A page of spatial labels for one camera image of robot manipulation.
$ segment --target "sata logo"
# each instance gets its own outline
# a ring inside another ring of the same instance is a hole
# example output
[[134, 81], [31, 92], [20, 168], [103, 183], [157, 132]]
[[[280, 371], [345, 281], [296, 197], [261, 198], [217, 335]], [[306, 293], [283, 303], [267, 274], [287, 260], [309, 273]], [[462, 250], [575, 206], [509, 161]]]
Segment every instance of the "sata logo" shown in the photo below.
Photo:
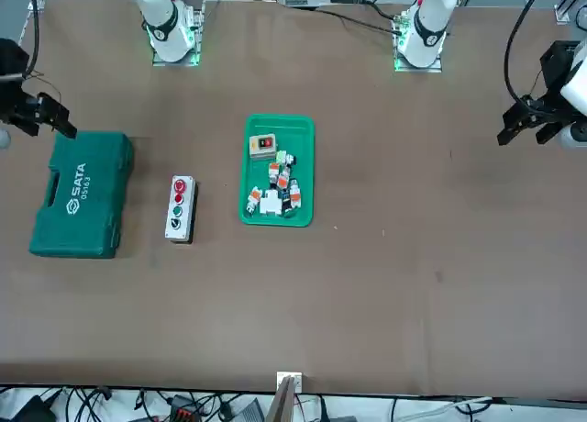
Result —
[[73, 179], [72, 198], [65, 206], [67, 214], [75, 215], [80, 209], [80, 199], [85, 200], [88, 196], [88, 187], [90, 186], [90, 178], [84, 176], [85, 163], [80, 163], [75, 171], [75, 179]]

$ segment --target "table surface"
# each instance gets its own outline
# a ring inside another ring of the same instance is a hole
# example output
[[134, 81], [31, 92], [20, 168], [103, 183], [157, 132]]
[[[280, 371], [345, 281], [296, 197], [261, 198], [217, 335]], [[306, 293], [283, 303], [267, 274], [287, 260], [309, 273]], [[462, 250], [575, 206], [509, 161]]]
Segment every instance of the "table surface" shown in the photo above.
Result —
[[[117, 257], [43, 259], [28, 242], [53, 135], [12, 130], [3, 381], [272, 390], [276, 371], [300, 371], [308, 392], [584, 396], [587, 155], [530, 132], [497, 145], [518, 14], [457, 10], [444, 72], [424, 74], [394, 73], [388, 35], [335, 17], [212, 4], [202, 65], [186, 70], [151, 67], [128, 0], [49, 0], [38, 69], [80, 130], [124, 131], [137, 158]], [[528, 15], [520, 93], [561, 38], [552, 11]], [[316, 123], [308, 228], [238, 219], [253, 113]], [[192, 246], [163, 237], [174, 173], [200, 183]]]

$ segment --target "plastic tray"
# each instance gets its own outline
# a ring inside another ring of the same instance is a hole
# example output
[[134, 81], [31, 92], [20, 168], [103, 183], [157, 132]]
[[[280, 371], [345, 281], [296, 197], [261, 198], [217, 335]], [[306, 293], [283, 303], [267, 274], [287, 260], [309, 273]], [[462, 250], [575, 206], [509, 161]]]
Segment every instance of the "plastic tray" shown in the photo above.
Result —
[[[302, 192], [302, 207], [291, 217], [263, 216], [259, 208], [252, 216], [247, 216], [245, 207], [250, 190], [258, 186], [260, 190], [269, 188], [269, 163], [267, 160], [252, 160], [249, 157], [249, 137], [273, 133], [277, 150], [287, 150], [293, 154], [297, 163], [292, 167], [292, 179], [297, 179]], [[240, 219], [248, 225], [277, 227], [307, 227], [314, 215], [314, 122], [309, 117], [291, 115], [251, 115], [245, 126], [242, 150], [242, 170], [240, 176], [240, 197], [238, 212]]]

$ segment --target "control box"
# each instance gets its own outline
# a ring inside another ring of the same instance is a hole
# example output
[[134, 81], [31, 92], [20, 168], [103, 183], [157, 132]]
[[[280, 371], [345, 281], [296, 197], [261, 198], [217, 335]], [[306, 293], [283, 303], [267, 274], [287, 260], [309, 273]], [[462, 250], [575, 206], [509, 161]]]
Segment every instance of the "control box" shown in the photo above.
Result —
[[166, 239], [192, 243], [197, 193], [198, 185], [192, 176], [173, 176], [165, 220]]
[[275, 135], [258, 135], [249, 138], [249, 156], [251, 159], [274, 158], [277, 153]]

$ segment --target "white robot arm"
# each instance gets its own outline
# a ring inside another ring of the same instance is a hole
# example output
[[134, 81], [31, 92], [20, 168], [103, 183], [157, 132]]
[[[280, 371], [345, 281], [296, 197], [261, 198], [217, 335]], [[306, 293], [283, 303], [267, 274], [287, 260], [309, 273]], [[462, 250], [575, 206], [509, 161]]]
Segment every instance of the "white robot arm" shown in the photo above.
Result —
[[153, 49], [167, 62], [181, 60], [194, 47], [194, 9], [182, 0], [137, 0]]
[[410, 28], [399, 51], [410, 64], [426, 68], [434, 63], [458, 1], [416, 0], [408, 9]]

